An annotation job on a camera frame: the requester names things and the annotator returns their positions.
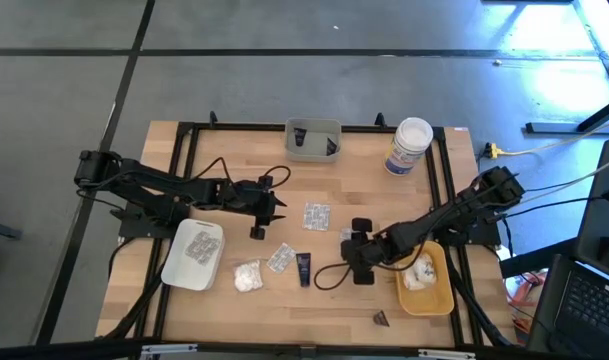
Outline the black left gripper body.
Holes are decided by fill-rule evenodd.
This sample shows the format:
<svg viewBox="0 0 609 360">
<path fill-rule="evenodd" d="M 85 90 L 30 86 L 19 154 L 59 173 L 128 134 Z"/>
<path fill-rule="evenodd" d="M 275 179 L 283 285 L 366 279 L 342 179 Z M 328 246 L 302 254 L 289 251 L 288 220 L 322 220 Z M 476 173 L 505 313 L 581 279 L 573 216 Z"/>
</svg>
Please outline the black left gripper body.
<svg viewBox="0 0 609 360">
<path fill-rule="evenodd" d="M 273 185 L 273 177 L 270 175 L 262 175 L 257 182 L 261 188 L 261 195 L 258 201 L 248 206 L 243 202 L 239 202 L 232 183 L 228 190 L 228 210 L 230 212 L 252 216 L 255 219 L 254 225 L 250 230 L 250 238 L 254 240 L 263 240 L 265 238 L 265 226 L 269 225 L 269 217 L 275 215 L 275 203 L 272 201 L 274 193 L 271 191 Z"/>
</svg>

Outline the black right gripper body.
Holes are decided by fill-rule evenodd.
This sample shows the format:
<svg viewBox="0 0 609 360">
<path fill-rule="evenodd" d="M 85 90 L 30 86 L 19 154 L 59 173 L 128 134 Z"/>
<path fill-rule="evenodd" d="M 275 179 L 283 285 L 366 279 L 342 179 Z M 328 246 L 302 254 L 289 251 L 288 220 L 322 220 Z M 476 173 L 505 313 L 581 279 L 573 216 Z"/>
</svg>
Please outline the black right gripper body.
<svg viewBox="0 0 609 360">
<path fill-rule="evenodd" d="M 369 236 L 369 233 L 373 231 L 372 221 L 368 218 L 358 217 L 352 219 L 351 225 L 353 231 L 351 240 L 356 240 L 358 242 L 358 246 L 353 250 L 357 254 L 358 263 L 351 265 L 353 270 L 353 282 L 356 285 L 373 285 L 375 283 L 375 274 L 373 268 L 378 265 L 390 265 L 393 258 L 393 245 L 390 239 L 390 230 L 389 228 L 384 228 L 374 233 L 384 235 L 387 238 L 390 247 L 389 259 L 386 262 L 374 263 L 366 260 L 363 255 L 363 250 L 365 249 L 366 244 L 374 235 Z"/>
</svg>

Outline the clear bag of cotton swabs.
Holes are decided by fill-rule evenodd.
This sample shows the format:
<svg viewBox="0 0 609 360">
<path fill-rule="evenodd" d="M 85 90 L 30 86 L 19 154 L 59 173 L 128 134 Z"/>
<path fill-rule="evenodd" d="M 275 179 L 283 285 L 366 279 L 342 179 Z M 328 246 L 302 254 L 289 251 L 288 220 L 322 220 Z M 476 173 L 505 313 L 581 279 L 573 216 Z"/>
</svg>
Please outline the clear bag of cotton swabs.
<svg viewBox="0 0 609 360">
<path fill-rule="evenodd" d="M 234 268 L 234 286 L 238 292 L 246 293 L 263 287 L 261 262 L 251 260 Z"/>
</svg>

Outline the grey plastic bin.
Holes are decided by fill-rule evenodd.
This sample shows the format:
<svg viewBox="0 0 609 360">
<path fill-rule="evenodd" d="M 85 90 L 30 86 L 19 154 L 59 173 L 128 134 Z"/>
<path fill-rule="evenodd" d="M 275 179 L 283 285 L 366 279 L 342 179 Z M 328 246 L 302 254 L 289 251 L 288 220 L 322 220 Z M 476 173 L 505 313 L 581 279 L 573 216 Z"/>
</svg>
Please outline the grey plastic bin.
<svg viewBox="0 0 609 360">
<path fill-rule="evenodd" d="M 305 128 L 302 147 L 297 147 L 293 129 Z M 338 146 L 334 155 L 326 155 L 326 142 L 331 138 Z M 341 152 L 342 126 L 338 120 L 323 118 L 290 118 L 285 123 L 285 155 L 294 162 L 334 163 Z"/>
</svg>

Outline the yellow plastic bin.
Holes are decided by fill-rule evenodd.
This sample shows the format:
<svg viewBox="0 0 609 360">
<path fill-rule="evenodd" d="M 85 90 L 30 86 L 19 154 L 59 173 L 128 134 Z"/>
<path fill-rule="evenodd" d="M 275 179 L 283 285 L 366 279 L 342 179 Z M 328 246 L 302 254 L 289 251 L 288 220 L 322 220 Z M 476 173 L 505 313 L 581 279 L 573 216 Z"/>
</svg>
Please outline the yellow plastic bin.
<svg viewBox="0 0 609 360">
<path fill-rule="evenodd" d="M 433 283 L 425 284 L 422 289 L 409 289 L 405 274 L 414 270 L 418 264 L 424 265 L 422 258 L 429 257 L 432 262 Z M 433 241 L 424 243 L 420 258 L 411 269 L 395 273 L 396 290 L 401 307 L 414 316 L 448 315 L 454 308 L 448 267 L 444 250 Z"/>
</svg>

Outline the white plastic bin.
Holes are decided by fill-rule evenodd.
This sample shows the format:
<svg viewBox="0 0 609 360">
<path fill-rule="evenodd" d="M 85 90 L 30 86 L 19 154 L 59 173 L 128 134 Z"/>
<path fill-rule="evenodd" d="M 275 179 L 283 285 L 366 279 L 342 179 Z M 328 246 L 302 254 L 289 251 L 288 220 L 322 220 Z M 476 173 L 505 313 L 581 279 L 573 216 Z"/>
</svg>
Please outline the white plastic bin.
<svg viewBox="0 0 609 360">
<path fill-rule="evenodd" d="M 206 266 L 199 265 L 185 254 L 187 246 L 200 231 L 206 231 L 222 240 L 219 251 Z M 166 285 L 193 291 L 208 290 L 216 278 L 224 245 L 225 237 L 220 225 L 196 219 L 181 221 L 163 266 L 162 282 Z"/>
</svg>

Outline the black rig crossbar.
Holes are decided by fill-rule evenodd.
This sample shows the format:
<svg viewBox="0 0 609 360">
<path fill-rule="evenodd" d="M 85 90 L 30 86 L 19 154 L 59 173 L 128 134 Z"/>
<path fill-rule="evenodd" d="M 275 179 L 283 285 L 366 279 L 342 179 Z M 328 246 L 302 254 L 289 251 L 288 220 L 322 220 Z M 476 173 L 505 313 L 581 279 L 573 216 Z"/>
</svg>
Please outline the black rig crossbar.
<svg viewBox="0 0 609 360">
<path fill-rule="evenodd" d="M 379 347 L 218 342 L 160 342 L 155 338 L 95 339 L 91 341 L 0 348 L 0 360 L 114 360 L 141 355 L 183 353 L 266 353 L 313 358 L 331 356 L 390 356 L 436 360 L 604 360 L 580 355 L 529 351 L 520 347 L 465 344 L 441 347 Z"/>
</svg>

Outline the Lysol wipes canister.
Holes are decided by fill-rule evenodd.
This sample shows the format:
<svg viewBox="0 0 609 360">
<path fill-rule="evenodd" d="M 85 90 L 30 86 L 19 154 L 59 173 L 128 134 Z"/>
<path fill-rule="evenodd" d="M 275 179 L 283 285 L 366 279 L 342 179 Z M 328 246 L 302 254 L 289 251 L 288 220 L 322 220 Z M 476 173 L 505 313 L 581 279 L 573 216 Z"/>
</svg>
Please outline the Lysol wipes canister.
<svg viewBox="0 0 609 360">
<path fill-rule="evenodd" d="M 386 152 L 385 169 L 396 176 L 408 175 L 431 146 L 433 136 L 432 126 L 424 119 L 404 119 Z"/>
</svg>

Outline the orange item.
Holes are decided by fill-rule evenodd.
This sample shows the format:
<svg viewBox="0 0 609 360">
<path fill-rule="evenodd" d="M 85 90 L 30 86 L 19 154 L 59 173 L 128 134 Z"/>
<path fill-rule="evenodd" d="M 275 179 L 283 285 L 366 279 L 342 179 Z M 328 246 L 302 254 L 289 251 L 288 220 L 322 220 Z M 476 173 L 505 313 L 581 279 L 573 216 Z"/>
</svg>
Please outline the orange item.
<svg viewBox="0 0 609 360">
<path fill-rule="evenodd" d="M 520 274 L 504 279 L 507 301 L 519 314 L 532 317 L 536 301 L 530 293 L 540 285 L 539 278 L 532 274 Z"/>
</svg>

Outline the black laptop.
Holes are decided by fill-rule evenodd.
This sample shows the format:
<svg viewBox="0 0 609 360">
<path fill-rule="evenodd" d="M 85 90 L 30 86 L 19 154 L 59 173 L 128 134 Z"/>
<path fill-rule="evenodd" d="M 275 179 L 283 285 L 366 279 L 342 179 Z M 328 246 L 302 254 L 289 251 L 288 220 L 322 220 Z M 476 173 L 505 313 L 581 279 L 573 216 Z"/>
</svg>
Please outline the black laptop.
<svg viewBox="0 0 609 360">
<path fill-rule="evenodd" d="M 556 255 L 538 301 L 527 348 L 609 360 L 609 276 Z"/>
</svg>

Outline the black stand foot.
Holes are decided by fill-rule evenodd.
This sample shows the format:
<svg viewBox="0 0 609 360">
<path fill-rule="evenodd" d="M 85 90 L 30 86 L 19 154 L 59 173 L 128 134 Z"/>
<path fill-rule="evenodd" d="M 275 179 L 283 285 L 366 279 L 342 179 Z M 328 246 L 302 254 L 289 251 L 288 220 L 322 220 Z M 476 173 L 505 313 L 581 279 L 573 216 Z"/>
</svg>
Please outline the black stand foot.
<svg viewBox="0 0 609 360">
<path fill-rule="evenodd" d="M 580 123 L 529 122 L 525 124 L 528 134 L 597 134 L 609 135 L 609 103 Z"/>
</svg>

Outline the black aluminium table frame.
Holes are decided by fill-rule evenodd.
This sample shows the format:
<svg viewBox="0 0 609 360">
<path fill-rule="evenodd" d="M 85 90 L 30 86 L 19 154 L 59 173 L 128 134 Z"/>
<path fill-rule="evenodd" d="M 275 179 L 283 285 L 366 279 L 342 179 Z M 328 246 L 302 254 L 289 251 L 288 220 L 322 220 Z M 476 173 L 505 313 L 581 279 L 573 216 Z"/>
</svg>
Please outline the black aluminium table frame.
<svg viewBox="0 0 609 360">
<path fill-rule="evenodd" d="M 287 160 L 285 130 L 277 124 L 218 123 L 201 127 L 182 141 L 179 164 L 215 176 L 254 179 L 270 172 L 276 194 L 288 207 L 286 218 L 272 223 L 263 240 L 250 238 L 252 219 L 221 211 L 194 211 L 193 217 L 220 225 L 225 245 L 215 281 L 205 291 L 161 286 L 141 318 L 143 336 L 181 343 L 218 342 L 381 347 L 451 347 L 486 343 L 469 318 L 462 299 L 452 313 L 414 316 L 400 305 L 394 273 L 375 270 L 373 285 L 356 285 L 340 256 L 340 233 L 353 218 L 372 221 L 375 229 L 426 214 L 476 176 L 470 134 L 465 128 L 437 130 L 430 159 L 406 176 L 383 165 L 393 134 L 376 126 L 351 127 L 334 163 Z M 327 231 L 306 230 L 307 203 L 331 206 Z M 311 254 L 310 286 L 301 287 L 296 257 L 278 274 L 267 261 L 282 243 Z M 234 268 L 261 262 L 263 287 L 238 292 Z M 373 322 L 380 310 L 389 327 Z"/>
</svg>

